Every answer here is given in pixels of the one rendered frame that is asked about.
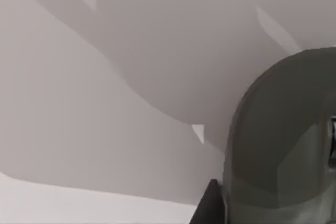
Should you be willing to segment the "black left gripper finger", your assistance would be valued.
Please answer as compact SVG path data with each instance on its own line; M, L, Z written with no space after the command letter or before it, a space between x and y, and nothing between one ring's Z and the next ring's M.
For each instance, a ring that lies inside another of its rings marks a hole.
M227 207L218 180L209 181L189 224L228 224Z

